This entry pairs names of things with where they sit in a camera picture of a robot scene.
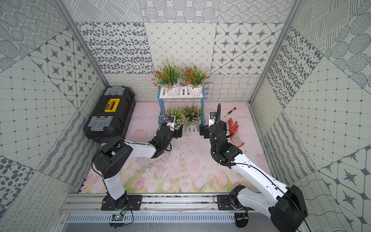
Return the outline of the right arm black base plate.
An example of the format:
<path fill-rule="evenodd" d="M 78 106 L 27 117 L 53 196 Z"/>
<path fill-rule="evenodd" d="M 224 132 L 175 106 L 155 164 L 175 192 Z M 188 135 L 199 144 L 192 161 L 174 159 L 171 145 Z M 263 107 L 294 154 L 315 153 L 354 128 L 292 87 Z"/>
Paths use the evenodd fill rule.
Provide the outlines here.
<path fill-rule="evenodd" d="M 238 211 L 238 210 L 253 210 L 249 207 L 244 207 L 241 205 L 236 205 L 232 202 L 229 194 L 218 194 L 213 198 L 214 202 L 217 204 L 219 211 Z"/>

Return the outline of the pink flower potted plant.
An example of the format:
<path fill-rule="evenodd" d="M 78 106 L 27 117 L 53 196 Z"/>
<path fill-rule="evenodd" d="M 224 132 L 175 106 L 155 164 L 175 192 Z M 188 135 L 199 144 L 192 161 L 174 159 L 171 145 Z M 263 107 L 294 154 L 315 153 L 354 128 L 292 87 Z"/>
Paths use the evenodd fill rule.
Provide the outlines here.
<path fill-rule="evenodd" d="M 178 129 L 185 121 L 185 115 L 183 109 L 179 106 L 171 105 L 169 109 L 163 112 L 162 117 L 167 124 L 167 119 L 169 116 L 175 117 L 175 129 Z"/>
<path fill-rule="evenodd" d="M 185 115 L 185 123 L 188 127 L 195 127 L 203 115 L 204 107 L 198 107 L 195 104 L 184 105 L 182 107 L 183 113 Z"/>

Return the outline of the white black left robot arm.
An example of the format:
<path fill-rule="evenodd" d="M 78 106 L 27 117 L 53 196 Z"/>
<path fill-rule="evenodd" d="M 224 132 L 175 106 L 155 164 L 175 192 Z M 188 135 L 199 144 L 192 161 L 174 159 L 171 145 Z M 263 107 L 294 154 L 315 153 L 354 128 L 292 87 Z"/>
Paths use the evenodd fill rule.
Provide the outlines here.
<path fill-rule="evenodd" d="M 115 208 L 126 206 L 128 197 L 123 187 L 120 171 L 128 158 L 156 159 L 165 151 L 171 151 L 172 139 L 181 138 L 183 125 L 178 128 L 163 123 L 156 131 L 156 136 L 147 143 L 134 143 L 125 140 L 110 142 L 101 147 L 93 156 L 92 169 L 101 176 L 107 190 L 106 203 L 113 203 Z"/>

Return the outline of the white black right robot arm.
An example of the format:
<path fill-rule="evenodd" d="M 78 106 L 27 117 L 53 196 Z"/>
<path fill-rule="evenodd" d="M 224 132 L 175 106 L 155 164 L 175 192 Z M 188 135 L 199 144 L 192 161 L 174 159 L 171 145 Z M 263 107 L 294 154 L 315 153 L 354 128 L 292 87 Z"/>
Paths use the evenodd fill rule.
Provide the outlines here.
<path fill-rule="evenodd" d="M 238 147 L 228 141 L 227 130 L 219 121 L 211 126 L 199 125 L 200 134 L 210 140 L 210 154 L 218 164 L 228 167 L 248 180 L 259 193 L 243 185 L 230 192 L 234 208 L 243 207 L 271 219 L 280 232 L 297 232 L 305 223 L 308 210 L 302 191 L 295 185 L 287 186 L 257 167 Z"/>

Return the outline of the red flower potted plant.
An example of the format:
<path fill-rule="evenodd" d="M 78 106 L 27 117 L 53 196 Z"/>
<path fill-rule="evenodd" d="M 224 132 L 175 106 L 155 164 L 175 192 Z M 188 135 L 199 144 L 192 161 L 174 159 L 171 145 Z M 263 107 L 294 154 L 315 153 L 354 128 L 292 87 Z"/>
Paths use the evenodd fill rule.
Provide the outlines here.
<path fill-rule="evenodd" d="M 168 58 L 162 61 L 162 64 L 156 70 L 153 85 L 158 89 L 164 88 L 164 91 L 170 97 L 176 97 L 180 94 L 181 69 L 175 64 L 174 60 Z"/>
<path fill-rule="evenodd" d="M 210 68 L 198 67 L 191 62 L 182 69 L 181 79 L 187 84 L 190 96 L 201 96 L 204 84 L 209 81 L 209 75 Z"/>

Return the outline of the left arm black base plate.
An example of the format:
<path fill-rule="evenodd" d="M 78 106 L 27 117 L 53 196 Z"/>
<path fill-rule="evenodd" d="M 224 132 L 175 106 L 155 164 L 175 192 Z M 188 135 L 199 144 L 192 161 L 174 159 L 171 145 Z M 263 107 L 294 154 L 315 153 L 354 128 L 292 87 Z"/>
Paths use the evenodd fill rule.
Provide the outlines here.
<path fill-rule="evenodd" d="M 128 208 L 131 211 L 139 211 L 142 204 L 143 195 L 124 194 L 118 200 L 106 195 L 102 200 L 101 211 L 123 210 Z"/>

